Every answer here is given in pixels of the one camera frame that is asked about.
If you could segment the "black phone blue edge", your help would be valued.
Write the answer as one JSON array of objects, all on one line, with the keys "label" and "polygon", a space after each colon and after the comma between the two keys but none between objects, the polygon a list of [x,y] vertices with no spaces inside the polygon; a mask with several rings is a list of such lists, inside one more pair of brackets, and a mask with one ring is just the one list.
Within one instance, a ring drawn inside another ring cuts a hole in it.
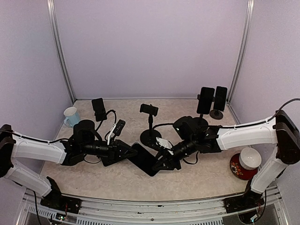
[{"label": "black phone blue edge", "polygon": [[131,148],[136,150],[137,154],[129,157],[128,160],[147,175],[151,177],[155,176],[158,171],[153,170],[153,166],[158,160],[139,143],[134,143]]},{"label": "black phone blue edge", "polygon": [[227,88],[217,86],[214,101],[214,110],[224,111],[227,97]]}]

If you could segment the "black pole phone stand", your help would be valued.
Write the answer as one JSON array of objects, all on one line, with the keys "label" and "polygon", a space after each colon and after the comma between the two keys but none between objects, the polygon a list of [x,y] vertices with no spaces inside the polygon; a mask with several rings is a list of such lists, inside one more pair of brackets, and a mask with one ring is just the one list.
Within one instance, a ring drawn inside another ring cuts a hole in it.
[{"label": "black pole phone stand", "polygon": [[200,125],[206,125],[207,121],[203,119],[203,115],[207,113],[207,103],[205,98],[201,97],[201,94],[197,95],[198,105],[196,113],[199,114],[198,122],[197,124]]},{"label": "black pole phone stand", "polygon": [[158,114],[158,107],[153,105],[141,104],[140,112],[146,113],[149,115],[148,124],[149,128],[144,130],[140,135],[140,141],[143,145],[156,149],[156,138],[161,138],[161,134],[153,128],[153,117],[156,117]]}]

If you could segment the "black folding phone stand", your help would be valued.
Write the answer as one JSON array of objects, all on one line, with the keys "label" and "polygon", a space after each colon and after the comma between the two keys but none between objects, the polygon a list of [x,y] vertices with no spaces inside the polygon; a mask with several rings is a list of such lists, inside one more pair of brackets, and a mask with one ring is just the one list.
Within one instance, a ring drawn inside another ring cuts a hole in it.
[{"label": "black folding phone stand", "polygon": [[106,109],[102,98],[93,99],[91,101],[94,110],[96,122],[107,120]]}]

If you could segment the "grey round-base phone stand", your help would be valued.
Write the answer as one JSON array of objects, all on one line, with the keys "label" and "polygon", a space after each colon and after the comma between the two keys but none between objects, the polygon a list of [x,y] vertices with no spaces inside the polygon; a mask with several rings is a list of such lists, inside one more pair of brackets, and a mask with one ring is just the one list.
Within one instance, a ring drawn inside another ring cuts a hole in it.
[{"label": "grey round-base phone stand", "polygon": [[211,118],[213,118],[215,120],[221,120],[224,117],[223,112],[220,110],[216,110],[216,109],[211,110],[209,115]]}]

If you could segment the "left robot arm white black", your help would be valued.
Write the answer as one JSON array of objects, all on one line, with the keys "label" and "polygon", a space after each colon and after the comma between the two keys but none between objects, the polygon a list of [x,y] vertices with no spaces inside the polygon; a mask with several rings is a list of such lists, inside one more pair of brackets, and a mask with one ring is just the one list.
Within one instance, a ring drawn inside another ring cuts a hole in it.
[{"label": "left robot arm white black", "polygon": [[137,155],[137,151],[121,140],[104,141],[95,123],[82,120],[73,127],[73,135],[55,141],[39,140],[14,132],[10,125],[0,129],[0,176],[25,186],[47,199],[53,207],[62,208],[66,199],[50,177],[43,177],[19,163],[17,158],[31,158],[73,166],[87,155],[100,158],[109,166]]}]

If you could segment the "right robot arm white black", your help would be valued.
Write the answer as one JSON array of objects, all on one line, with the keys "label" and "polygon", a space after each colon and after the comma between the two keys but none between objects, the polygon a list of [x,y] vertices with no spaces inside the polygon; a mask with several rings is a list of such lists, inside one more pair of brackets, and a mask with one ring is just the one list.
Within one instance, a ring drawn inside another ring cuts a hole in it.
[{"label": "right robot arm white black", "polygon": [[215,153],[248,145],[276,145],[270,158],[248,182],[241,195],[240,204],[244,208],[250,208],[286,167],[300,160],[300,132],[281,108],[273,116],[253,123],[216,126],[202,122],[201,118],[182,117],[173,124],[173,128],[182,142],[163,153],[153,170],[180,169],[180,161],[196,151]]}]

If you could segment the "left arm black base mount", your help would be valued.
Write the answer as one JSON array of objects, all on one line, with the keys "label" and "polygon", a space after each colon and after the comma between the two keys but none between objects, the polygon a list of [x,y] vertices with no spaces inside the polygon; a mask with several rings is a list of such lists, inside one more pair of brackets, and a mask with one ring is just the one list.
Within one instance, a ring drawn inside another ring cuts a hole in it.
[{"label": "left arm black base mount", "polygon": [[44,197],[40,204],[51,209],[78,214],[81,206],[81,199],[65,195]]}]

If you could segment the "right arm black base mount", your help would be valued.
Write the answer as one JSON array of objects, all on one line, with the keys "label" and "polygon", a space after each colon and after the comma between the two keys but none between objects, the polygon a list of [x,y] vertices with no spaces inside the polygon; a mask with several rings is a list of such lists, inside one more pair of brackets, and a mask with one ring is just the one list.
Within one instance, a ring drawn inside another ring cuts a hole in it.
[{"label": "right arm black base mount", "polygon": [[226,213],[234,213],[238,211],[248,210],[259,205],[264,205],[264,200],[260,197],[258,199],[244,198],[243,196],[235,196],[224,199]]}]

